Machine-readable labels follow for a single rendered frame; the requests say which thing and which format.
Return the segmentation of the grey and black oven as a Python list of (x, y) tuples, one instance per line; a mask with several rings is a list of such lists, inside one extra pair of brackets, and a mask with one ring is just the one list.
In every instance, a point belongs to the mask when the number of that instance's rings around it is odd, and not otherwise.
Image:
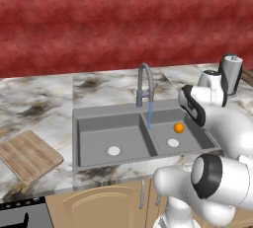
[(28, 228), (54, 228), (44, 196), (0, 203), (0, 216), (20, 219), (25, 213), (30, 217)]

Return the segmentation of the grey double basin sink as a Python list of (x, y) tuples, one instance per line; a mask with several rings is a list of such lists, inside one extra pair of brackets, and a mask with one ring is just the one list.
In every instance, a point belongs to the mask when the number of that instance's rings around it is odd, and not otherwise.
[[(75, 109), (72, 114), (72, 168), (83, 171), (171, 156), (205, 153), (218, 144), (175, 100)], [(176, 133), (174, 124), (184, 124)]]

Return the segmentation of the tan arched cupboard door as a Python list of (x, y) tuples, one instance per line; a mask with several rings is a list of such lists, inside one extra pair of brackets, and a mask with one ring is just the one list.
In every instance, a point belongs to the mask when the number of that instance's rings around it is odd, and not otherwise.
[(156, 206), (156, 196), (157, 191), (154, 188), (153, 181), (150, 181), (145, 228), (153, 228), (154, 222), (165, 210), (167, 197), (165, 195), (161, 195), (160, 205)]
[(139, 209), (140, 181), (45, 198), (54, 228), (145, 228), (149, 180)]

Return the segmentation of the blue water stream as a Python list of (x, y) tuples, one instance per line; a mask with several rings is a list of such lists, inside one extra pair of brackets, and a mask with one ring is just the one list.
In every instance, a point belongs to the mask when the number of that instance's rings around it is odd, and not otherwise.
[(150, 129), (151, 125), (151, 118), (152, 118), (152, 102), (148, 102), (148, 120), (147, 120), (147, 129)]

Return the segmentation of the wooden cutting board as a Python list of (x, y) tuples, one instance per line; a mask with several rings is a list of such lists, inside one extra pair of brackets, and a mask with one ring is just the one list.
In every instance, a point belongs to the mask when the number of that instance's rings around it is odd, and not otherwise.
[(31, 130), (1, 143), (0, 159), (25, 185), (63, 162), (63, 157)]

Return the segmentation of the grey arched sink faucet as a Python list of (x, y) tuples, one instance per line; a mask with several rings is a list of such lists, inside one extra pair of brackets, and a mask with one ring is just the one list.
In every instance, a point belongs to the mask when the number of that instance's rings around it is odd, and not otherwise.
[[(148, 81), (148, 90), (142, 90), (143, 72), (146, 72)], [(149, 102), (154, 99), (154, 83), (151, 70), (146, 63), (141, 63), (138, 68), (137, 90), (136, 90), (136, 106), (142, 107), (142, 99), (147, 98)]]

